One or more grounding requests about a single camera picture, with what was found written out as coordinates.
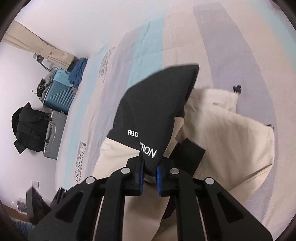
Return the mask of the cream and black hooded jacket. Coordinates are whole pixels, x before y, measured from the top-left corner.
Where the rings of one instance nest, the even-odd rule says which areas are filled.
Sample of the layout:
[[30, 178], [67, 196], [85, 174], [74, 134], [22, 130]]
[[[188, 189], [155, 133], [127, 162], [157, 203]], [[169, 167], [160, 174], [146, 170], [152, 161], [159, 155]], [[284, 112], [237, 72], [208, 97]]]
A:
[[144, 159], [144, 192], [125, 198], [124, 240], [171, 240], [173, 200], [156, 190], [161, 158], [191, 177], [215, 179], [240, 203], [262, 185], [275, 160], [275, 134], [236, 112], [237, 94], [195, 89], [198, 65], [154, 73], [120, 100], [112, 129], [101, 144], [93, 175], [105, 178]]

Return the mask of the grey hard suitcase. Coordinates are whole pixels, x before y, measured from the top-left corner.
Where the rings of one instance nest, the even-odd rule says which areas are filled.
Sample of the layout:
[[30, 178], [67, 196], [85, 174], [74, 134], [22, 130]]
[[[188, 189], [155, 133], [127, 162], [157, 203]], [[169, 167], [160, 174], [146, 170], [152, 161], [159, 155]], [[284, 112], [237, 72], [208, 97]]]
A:
[[66, 124], [67, 115], [58, 111], [52, 111], [49, 121], [46, 142], [44, 146], [44, 157], [56, 160]]

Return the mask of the black backpack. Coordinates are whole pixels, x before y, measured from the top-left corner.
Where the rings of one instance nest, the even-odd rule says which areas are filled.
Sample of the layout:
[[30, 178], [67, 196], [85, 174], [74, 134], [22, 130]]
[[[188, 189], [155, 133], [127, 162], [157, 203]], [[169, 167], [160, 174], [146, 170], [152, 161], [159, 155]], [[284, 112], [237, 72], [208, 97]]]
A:
[[14, 146], [19, 154], [25, 149], [35, 152], [42, 152], [45, 144], [51, 114], [33, 109], [28, 102], [19, 108], [11, 118], [13, 133], [16, 137]]

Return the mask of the teal hard suitcase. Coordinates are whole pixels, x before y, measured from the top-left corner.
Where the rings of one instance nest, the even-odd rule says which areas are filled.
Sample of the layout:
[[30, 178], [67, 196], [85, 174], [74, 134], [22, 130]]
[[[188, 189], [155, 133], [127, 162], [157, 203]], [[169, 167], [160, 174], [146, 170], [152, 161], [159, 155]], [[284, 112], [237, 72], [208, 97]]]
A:
[[43, 105], [51, 110], [68, 114], [73, 99], [72, 87], [53, 81], [46, 92]]

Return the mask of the clutter pile with headphones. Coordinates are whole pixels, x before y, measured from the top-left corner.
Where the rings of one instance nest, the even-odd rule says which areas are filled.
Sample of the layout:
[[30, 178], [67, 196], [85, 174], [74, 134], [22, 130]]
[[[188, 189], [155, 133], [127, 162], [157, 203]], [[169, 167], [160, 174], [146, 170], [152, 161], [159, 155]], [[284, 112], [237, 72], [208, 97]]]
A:
[[36, 92], [33, 92], [32, 90], [32, 93], [36, 94], [41, 102], [44, 101], [45, 95], [54, 80], [55, 74], [56, 74], [56, 69], [52, 70], [44, 78], [42, 78], [42, 80], [39, 82], [37, 86]]

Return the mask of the dark blue crumpled cloth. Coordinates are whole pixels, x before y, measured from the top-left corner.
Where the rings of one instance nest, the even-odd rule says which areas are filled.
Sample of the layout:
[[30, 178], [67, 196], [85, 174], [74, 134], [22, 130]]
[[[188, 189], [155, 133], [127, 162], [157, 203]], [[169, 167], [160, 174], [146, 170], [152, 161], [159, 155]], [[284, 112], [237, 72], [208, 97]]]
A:
[[74, 88], [78, 88], [82, 81], [83, 72], [86, 67], [87, 61], [87, 58], [79, 59], [69, 74], [68, 79]]

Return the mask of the light blue folded towel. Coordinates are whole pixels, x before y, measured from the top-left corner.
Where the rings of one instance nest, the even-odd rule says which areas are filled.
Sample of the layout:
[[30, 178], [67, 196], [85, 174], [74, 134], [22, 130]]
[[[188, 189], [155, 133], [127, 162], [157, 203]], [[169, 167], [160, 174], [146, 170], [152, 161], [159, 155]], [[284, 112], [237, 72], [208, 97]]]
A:
[[53, 80], [63, 85], [66, 85], [67, 87], [72, 87], [73, 84], [69, 80], [69, 76], [70, 76], [70, 72], [65, 71], [61, 68], [58, 68]]

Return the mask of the blue desk lamp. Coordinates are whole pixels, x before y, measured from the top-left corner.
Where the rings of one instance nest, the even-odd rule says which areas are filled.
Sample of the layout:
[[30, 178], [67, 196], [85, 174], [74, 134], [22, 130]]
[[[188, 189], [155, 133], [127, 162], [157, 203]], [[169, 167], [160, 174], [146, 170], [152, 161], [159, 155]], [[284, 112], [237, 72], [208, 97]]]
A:
[[37, 63], [39, 63], [44, 69], [46, 69], [48, 72], [51, 72], [53, 69], [56, 69], [56, 67], [53, 67], [53, 68], [48, 68], [47, 66], [45, 66], [43, 64], [43, 60], [44, 60], [44, 57], [42, 57], [41, 55], [35, 53], [33, 55], [33, 58], [36, 60]]

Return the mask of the striped bed sheet mattress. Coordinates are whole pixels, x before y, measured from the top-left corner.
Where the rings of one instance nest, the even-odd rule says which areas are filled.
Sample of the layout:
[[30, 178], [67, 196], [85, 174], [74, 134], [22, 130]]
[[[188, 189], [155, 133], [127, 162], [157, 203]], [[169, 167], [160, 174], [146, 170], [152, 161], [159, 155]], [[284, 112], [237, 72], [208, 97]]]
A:
[[274, 131], [273, 167], [241, 204], [278, 238], [295, 215], [295, 28], [273, 1], [183, 1], [91, 56], [67, 116], [56, 187], [93, 175], [129, 88], [195, 64], [195, 89], [237, 94], [236, 112]]

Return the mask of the left beige curtain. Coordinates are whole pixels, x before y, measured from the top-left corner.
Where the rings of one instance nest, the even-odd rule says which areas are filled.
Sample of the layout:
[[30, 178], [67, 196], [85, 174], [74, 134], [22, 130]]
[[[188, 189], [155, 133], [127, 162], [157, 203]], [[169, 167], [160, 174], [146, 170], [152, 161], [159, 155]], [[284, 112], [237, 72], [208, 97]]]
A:
[[23, 51], [38, 54], [55, 66], [68, 70], [77, 58], [43, 41], [17, 21], [13, 21], [4, 35], [4, 42]]

